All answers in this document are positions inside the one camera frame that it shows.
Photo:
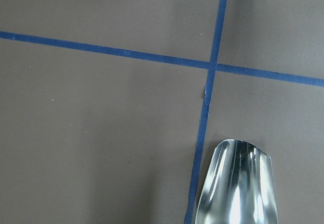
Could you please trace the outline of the steel ice scoop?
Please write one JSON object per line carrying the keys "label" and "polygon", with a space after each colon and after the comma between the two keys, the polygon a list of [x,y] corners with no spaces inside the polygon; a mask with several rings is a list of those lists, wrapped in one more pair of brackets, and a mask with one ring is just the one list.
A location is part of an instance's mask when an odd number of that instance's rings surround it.
{"label": "steel ice scoop", "polygon": [[212,155],[195,223],[278,223],[271,157],[242,140],[219,143]]}

